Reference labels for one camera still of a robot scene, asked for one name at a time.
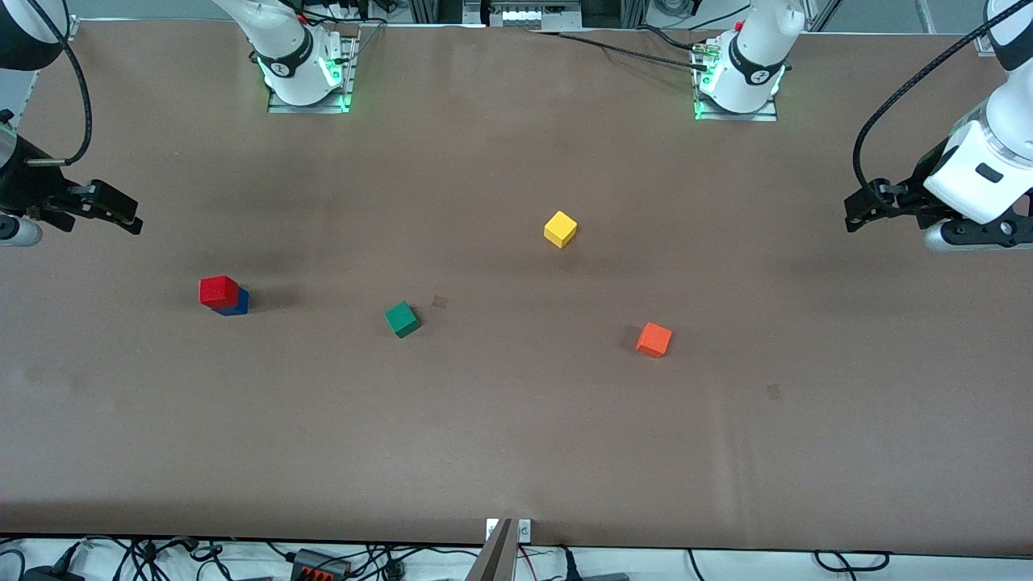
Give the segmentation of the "orange wooden block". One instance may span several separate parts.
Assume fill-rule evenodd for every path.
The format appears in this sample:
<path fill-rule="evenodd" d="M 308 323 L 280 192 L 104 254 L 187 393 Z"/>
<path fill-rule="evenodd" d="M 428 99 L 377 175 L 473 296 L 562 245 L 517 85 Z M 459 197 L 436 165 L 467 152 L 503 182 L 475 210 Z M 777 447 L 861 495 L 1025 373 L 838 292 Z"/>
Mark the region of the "orange wooden block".
<path fill-rule="evenodd" d="M 669 343 L 674 336 L 670 328 L 660 326 L 653 322 L 646 323 L 641 327 L 641 334 L 635 343 L 635 350 L 649 357 L 663 357 L 669 349 Z"/>

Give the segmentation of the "red wooden block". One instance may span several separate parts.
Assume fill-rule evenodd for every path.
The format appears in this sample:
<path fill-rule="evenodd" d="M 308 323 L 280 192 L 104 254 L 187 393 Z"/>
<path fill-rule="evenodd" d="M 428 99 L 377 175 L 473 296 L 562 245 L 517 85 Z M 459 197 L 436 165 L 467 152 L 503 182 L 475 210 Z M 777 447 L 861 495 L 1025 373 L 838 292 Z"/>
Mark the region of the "red wooden block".
<path fill-rule="evenodd" d="M 239 284 L 226 275 L 202 278 L 197 286 L 197 301 L 214 311 L 236 308 L 239 294 Z"/>

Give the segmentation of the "aluminium frame cell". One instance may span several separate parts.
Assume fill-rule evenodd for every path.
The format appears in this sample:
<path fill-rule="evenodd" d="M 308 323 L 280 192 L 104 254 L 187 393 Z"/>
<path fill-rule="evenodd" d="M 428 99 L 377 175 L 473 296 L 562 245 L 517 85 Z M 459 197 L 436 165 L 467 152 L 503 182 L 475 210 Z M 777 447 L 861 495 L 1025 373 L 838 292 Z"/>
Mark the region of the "aluminium frame cell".
<path fill-rule="evenodd" d="M 369 0 L 401 23 L 489 27 L 671 30 L 730 28 L 761 0 Z"/>

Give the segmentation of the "brown table cover sheet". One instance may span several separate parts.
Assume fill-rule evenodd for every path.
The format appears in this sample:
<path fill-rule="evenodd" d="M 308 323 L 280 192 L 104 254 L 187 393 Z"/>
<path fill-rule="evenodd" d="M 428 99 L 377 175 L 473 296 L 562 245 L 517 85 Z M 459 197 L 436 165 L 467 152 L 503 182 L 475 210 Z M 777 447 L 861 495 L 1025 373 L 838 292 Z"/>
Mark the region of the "brown table cover sheet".
<path fill-rule="evenodd" d="M 275 115 L 234 23 L 83 23 L 67 174 L 144 228 L 0 249 L 0 532 L 1032 554 L 1033 253 L 843 224 L 949 44 L 801 37 L 778 120 L 723 123 L 682 69 L 395 28 L 350 113 Z"/>

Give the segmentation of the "green wooden block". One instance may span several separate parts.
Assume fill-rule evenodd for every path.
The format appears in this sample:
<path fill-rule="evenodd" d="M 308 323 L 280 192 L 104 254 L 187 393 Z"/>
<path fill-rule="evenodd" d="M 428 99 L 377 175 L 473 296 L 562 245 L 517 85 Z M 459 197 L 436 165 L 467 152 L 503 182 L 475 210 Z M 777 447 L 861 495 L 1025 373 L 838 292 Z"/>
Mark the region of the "green wooden block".
<path fill-rule="evenodd" d="M 392 334 L 397 338 L 405 338 L 413 334 L 422 325 L 420 319 L 418 319 L 416 310 L 405 301 L 392 306 L 383 315 L 392 328 Z"/>

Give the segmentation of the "yellow wooden block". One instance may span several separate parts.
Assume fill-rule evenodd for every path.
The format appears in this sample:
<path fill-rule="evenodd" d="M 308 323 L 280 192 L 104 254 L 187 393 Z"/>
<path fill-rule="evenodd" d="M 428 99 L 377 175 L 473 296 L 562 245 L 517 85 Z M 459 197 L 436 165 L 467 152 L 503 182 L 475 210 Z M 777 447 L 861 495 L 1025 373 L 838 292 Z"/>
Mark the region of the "yellow wooden block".
<path fill-rule="evenodd" d="M 557 211 L 546 221 L 543 236 L 557 248 L 564 248 L 578 231 L 578 222 L 565 212 Z"/>

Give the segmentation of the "black power strip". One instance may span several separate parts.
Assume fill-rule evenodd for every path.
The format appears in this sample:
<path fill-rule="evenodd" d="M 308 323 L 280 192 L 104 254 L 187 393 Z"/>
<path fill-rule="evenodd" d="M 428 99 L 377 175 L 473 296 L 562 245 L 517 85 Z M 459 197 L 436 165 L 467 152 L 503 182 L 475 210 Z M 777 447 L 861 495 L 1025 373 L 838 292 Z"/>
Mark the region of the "black power strip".
<path fill-rule="evenodd" d="M 332 558 L 314 550 L 287 553 L 286 560 L 292 565 L 289 581 L 346 581 L 352 570 L 348 558 Z"/>

